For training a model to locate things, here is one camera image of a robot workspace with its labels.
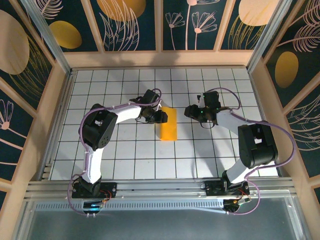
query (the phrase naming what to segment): purple cable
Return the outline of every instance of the purple cable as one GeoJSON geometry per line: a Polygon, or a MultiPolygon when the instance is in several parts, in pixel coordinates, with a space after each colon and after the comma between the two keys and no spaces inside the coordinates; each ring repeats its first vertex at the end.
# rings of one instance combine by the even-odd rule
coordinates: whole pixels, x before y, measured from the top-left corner
{"type": "Polygon", "coordinates": [[[234,116],[235,118],[239,119],[239,120],[242,120],[242,121],[245,121],[247,123],[251,123],[251,124],[261,124],[261,125],[266,125],[266,126],[269,126],[269,127],[273,127],[273,128],[277,128],[281,131],[283,131],[290,139],[291,143],[292,143],[292,152],[290,154],[290,156],[288,157],[287,160],[281,162],[281,163],[278,163],[278,164],[274,164],[274,165],[270,165],[270,166],[259,166],[259,167],[256,167],[255,169],[253,169],[252,171],[248,172],[245,176],[244,176],[244,180],[247,181],[248,183],[252,184],[256,190],[257,190],[257,193],[258,193],[258,200],[257,200],[257,203],[255,205],[255,207],[253,209],[251,209],[250,211],[246,211],[246,212],[241,212],[241,213],[237,213],[237,212],[230,212],[230,214],[232,215],[247,215],[247,214],[250,214],[252,213],[254,210],[257,209],[257,207],[259,206],[260,204],[260,199],[261,199],[261,195],[260,195],[260,190],[258,188],[258,186],[253,183],[252,181],[248,180],[248,177],[253,174],[254,172],[260,170],[260,169],[269,169],[269,168],[277,168],[277,167],[282,167],[283,165],[286,165],[287,163],[289,163],[293,158],[294,158],[294,155],[296,154],[296,151],[297,151],[297,147],[296,147],[296,142],[295,142],[295,139],[291,136],[291,134],[285,130],[284,128],[278,126],[278,125],[275,125],[273,123],[269,123],[269,122],[265,122],[265,121],[255,121],[255,120],[250,120],[250,119],[247,119],[245,117],[242,117],[242,116],[239,116],[238,114],[234,113],[233,112],[233,109],[236,109],[236,110],[239,110],[240,107],[241,107],[241,102],[240,102],[240,99],[238,98],[238,96],[231,90],[227,89],[227,88],[224,88],[224,87],[215,87],[213,89],[210,89],[208,90],[207,92],[211,92],[213,90],[216,90],[216,89],[223,89],[223,90],[226,90],[230,93],[232,93],[235,98],[237,99],[239,105],[237,108],[231,108],[230,109],[230,113],[232,116],[234,116]]]}
{"type": "Polygon", "coordinates": [[[87,114],[84,115],[83,119],[81,120],[81,123],[80,123],[80,127],[79,127],[79,136],[80,136],[80,142],[81,144],[83,145],[84,149],[85,149],[85,167],[84,167],[84,170],[83,170],[83,173],[81,174],[74,174],[70,181],[69,181],[69,185],[68,185],[68,190],[67,190],[67,200],[68,200],[68,203],[69,203],[69,206],[70,208],[75,211],[77,214],[80,214],[80,215],[83,215],[83,216],[94,216],[93,214],[92,215],[87,215],[85,214],[84,212],[81,212],[81,211],[78,211],[74,208],[74,206],[72,206],[71,204],[71,200],[70,200],[70,186],[72,184],[72,181],[74,179],[74,177],[81,177],[82,175],[85,174],[85,172],[88,171],[88,168],[89,168],[89,148],[88,146],[85,144],[84,142],[84,137],[83,137],[83,133],[82,133],[82,128],[84,126],[84,123],[85,123],[85,120],[86,118],[94,113],[94,112],[98,112],[98,111],[103,111],[103,110],[114,110],[114,109],[121,109],[121,108],[125,108],[125,107],[128,107],[128,106],[140,106],[140,107],[146,107],[146,106],[152,106],[152,105],[155,105],[155,104],[159,104],[160,100],[161,100],[161,97],[162,97],[162,92],[159,88],[154,88],[152,91],[158,91],[159,92],[159,97],[157,98],[157,100],[155,102],[152,102],[152,103],[147,103],[147,104],[143,104],[143,103],[125,103],[125,104],[121,104],[121,105],[118,105],[118,106],[112,106],[112,107],[99,107],[99,108],[95,108],[95,109],[92,109],[90,110],[87,114]]]}

